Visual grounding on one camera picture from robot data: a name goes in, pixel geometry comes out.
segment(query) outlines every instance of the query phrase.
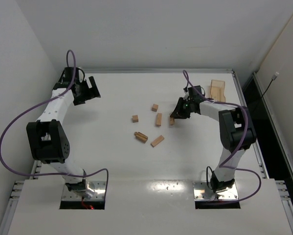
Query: wooden block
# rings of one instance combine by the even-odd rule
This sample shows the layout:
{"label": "wooden block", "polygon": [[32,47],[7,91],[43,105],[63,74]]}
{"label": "wooden block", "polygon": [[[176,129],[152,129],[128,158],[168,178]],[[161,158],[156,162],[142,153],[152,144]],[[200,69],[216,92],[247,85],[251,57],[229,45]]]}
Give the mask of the wooden block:
{"label": "wooden block", "polygon": [[157,112],[158,104],[153,104],[152,111]]}
{"label": "wooden block", "polygon": [[175,119],[173,117],[169,117],[169,124],[173,126],[175,124]]}
{"label": "wooden block", "polygon": [[160,142],[162,142],[164,139],[165,139],[164,136],[159,136],[156,140],[154,140],[153,142],[151,142],[151,146],[155,147]]}
{"label": "wooden block", "polygon": [[211,80],[210,95],[215,101],[225,102],[225,82],[219,80]]}
{"label": "wooden block", "polygon": [[161,126],[161,117],[162,117],[162,114],[158,113],[156,117],[156,126]]}
{"label": "wooden block", "polygon": [[132,122],[138,122],[138,116],[137,115],[132,116]]}
{"label": "wooden block", "polygon": [[137,138],[139,141],[142,141],[143,143],[146,143],[148,140],[148,137],[141,132],[135,132],[135,138]]}

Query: white table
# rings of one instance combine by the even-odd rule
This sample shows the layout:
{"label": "white table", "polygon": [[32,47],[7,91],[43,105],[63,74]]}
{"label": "white table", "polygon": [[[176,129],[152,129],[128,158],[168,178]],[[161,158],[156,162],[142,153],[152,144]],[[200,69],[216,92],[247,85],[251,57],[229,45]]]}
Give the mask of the white table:
{"label": "white table", "polygon": [[[209,95],[212,79],[225,81],[228,102],[239,102],[231,73],[190,73],[195,85]],[[222,145],[218,122],[197,114],[176,120],[168,116],[186,84],[178,73],[93,74],[101,99],[71,106],[63,123],[71,152],[87,173],[106,167],[110,171],[105,210],[59,210],[64,181],[60,176],[27,180],[9,230],[24,234],[292,234],[274,180],[263,179],[260,192],[241,202],[241,209],[196,210],[192,181],[204,180],[205,169],[218,164]],[[163,113],[162,126],[155,127],[153,103]],[[132,123],[132,115],[139,122]],[[134,132],[149,137],[137,141]],[[155,148],[151,141],[163,135]],[[260,174],[251,147],[239,167]],[[52,169],[44,165],[42,172]],[[105,173],[91,177],[105,180]],[[178,182],[178,188],[161,188]],[[255,175],[236,172],[239,197],[256,190]]]}

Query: white wall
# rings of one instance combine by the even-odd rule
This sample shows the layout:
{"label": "white wall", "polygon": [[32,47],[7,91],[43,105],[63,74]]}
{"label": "white wall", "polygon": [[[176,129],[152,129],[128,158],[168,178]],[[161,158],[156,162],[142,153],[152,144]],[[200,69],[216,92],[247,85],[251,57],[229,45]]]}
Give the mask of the white wall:
{"label": "white wall", "polygon": [[271,104],[293,158],[293,17],[260,67],[258,77],[262,90],[266,89],[276,71],[280,75],[270,86],[265,98]]}
{"label": "white wall", "polygon": [[[50,96],[58,79],[46,53],[14,0],[0,0],[0,135],[26,108]],[[14,169],[30,172],[33,161],[25,127],[32,112],[14,124],[3,143],[3,156]],[[0,164],[0,222],[15,180]]]}
{"label": "white wall", "polygon": [[293,0],[16,0],[51,61],[88,68],[234,68],[242,83]]}

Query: robotic arm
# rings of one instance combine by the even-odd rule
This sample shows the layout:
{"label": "robotic arm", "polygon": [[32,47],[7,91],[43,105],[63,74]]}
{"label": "robotic arm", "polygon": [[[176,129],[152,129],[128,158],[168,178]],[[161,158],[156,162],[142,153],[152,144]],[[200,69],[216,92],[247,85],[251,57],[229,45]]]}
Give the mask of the robotic arm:
{"label": "robotic arm", "polygon": [[[201,86],[195,87],[201,94]],[[216,169],[212,172],[210,185],[213,192],[226,190],[234,184],[234,173],[245,151],[256,141],[256,133],[248,109],[248,130],[244,142],[238,152],[222,167],[222,163],[230,156],[242,138],[245,127],[242,111],[222,104],[214,104],[202,99],[193,88],[185,90],[185,97],[180,97],[170,117],[175,119],[190,118],[191,113],[208,116],[219,122],[220,138],[223,151]]]}
{"label": "robotic arm", "polygon": [[[75,81],[71,89],[63,96],[48,103],[46,109],[36,122],[28,123],[26,130],[29,139],[32,157],[44,164],[48,164],[63,175],[69,191],[73,191],[81,197],[91,198],[92,186],[84,178],[69,176],[86,175],[85,171],[76,166],[71,157],[70,145],[62,127],[62,123],[68,107],[85,104],[86,100],[100,97],[94,78],[89,77],[89,87],[85,77],[80,79],[80,69],[76,69]],[[73,68],[64,69],[59,81],[52,91],[52,98],[64,92],[72,79]]]}

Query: metal base plate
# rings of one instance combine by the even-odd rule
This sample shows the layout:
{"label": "metal base plate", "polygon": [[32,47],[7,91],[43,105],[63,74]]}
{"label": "metal base plate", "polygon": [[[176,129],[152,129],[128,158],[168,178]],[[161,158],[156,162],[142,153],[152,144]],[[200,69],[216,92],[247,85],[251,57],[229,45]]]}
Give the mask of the metal base plate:
{"label": "metal base plate", "polygon": [[[106,181],[90,181],[94,185],[95,193],[91,199],[85,199],[88,202],[103,202],[106,188]],[[74,192],[70,192],[66,186],[64,186],[62,194],[62,202],[81,202],[81,197]]]}
{"label": "metal base plate", "polygon": [[193,190],[195,202],[236,201],[239,199],[235,183],[232,188],[214,193],[207,187],[206,181],[194,181]]}

